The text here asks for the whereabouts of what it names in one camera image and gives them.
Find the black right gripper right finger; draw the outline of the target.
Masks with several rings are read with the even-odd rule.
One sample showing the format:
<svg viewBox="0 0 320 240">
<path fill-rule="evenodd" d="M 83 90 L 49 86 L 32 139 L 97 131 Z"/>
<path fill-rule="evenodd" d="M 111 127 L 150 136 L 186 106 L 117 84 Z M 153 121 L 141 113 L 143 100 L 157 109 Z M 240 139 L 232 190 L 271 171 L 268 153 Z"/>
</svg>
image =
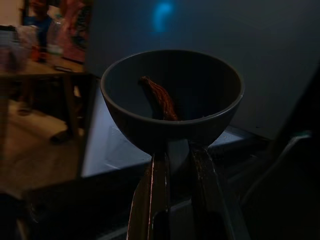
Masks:
<svg viewBox="0 0 320 240">
<path fill-rule="evenodd" d="M 189 143 L 192 208 L 197 240 L 248 240 L 235 195 L 207 149 Z"/>
</svg>

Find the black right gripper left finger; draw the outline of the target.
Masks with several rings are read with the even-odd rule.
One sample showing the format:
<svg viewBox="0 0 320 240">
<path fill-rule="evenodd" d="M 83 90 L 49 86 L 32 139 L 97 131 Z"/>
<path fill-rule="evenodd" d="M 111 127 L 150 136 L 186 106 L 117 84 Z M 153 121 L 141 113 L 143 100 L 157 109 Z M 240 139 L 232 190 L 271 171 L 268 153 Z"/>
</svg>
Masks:
<svg viewBox="0 0 320 240">
<path fill-rule="evenodd" d="M 170 240 L 171 170 L 169 142 L 152 154 L 131 202 L 127 240 Z"/>
</svg>

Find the dark blue mug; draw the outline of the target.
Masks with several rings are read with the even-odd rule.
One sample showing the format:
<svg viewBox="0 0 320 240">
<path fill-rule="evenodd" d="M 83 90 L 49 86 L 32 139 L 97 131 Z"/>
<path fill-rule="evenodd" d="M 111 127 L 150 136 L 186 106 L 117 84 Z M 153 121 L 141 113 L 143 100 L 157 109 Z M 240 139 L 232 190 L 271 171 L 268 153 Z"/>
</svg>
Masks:
<svg viewBox="0 0 320 240">
<path fill-rule="evenodd" d="M 167 121 L 140 83 L 148 76 L 172 98 L 177 121 Z M 100 89 L 122 134 L 152 155 L 167 142 L 189 140 L 212 144 L 231 122 L 245 84 L 222 60 L 187 50 L 155 50 L 125 57 L 104 72 Z"/>
</svg>

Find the brown dried food strip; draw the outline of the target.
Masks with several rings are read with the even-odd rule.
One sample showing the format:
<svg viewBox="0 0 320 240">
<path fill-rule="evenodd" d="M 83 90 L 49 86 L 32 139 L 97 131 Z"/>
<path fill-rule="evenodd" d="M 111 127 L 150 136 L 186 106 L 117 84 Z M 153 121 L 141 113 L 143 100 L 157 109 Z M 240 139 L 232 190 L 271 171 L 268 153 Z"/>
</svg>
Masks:
<svg viewBox="0 0 320 240">
<path fill-rule="evenodd" d="M 169 93 L 161 85 L 153 82 L 148 76 L 142 76 L 140 82 L 147 85 L 152 92 L 153 97 L 161 109 L 163 119 L 166 121 L 178 121 L 179 118 L 175 111 L 174 102 Z"/>
</svg>

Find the light wooden table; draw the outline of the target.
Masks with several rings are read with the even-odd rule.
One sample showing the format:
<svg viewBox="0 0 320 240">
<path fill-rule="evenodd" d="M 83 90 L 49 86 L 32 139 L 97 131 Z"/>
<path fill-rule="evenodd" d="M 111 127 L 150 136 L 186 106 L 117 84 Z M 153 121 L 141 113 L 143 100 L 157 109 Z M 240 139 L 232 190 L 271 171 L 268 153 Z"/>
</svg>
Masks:
<svg viewBox="0 0 320 240">
<path fill-rule="evenodd" d="M 83 65 L 63 59 L 61 68 L 69 68 L 71 72 L 63 72 L 55 70 L 54 67 L 44 63 L 38 63 L 31 59 L 26 61 L 25 69 L 15 72 L 5 72 L 0 70 L 0 146 L 4 144 L 7 130 L 6 124 L 8 120 L 9 110 L 9 88 L 12 80 L 16 79 L 42 79 L 61 77 L 63 79 L 64 95 L 66 98 L 69 120 L 75 142 L 80 145 L 81 138 L 79 135 L 79 127 L 76 116 L 76 104 L 74 100 L 74 91 L 72 90 L 72 76 L 84 76 L 86 72 Z"/>
</svg>

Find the person in pink shirt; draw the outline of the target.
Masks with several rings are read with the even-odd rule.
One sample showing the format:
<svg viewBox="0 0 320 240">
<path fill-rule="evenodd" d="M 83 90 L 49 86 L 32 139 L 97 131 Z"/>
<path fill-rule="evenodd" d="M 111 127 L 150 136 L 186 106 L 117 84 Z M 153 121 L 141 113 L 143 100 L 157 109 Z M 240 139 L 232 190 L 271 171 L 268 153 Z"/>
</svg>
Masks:
<svg viewBox="0 0 320 240">
<path fill-rule="evenodd" d="M 50 0 L 28 0 L 33 16 L 24 19 L 24 25 L 35 26 L 37 46 L 48 49 L 49 28 L 53 18 L 48 14 Z M 56 34 L 57 45 L 62 48 L 65 59 L 83 63 L 89 37 L 91 11 L 94 0 L 59 0 L 63 23 Z"/>
</svg>

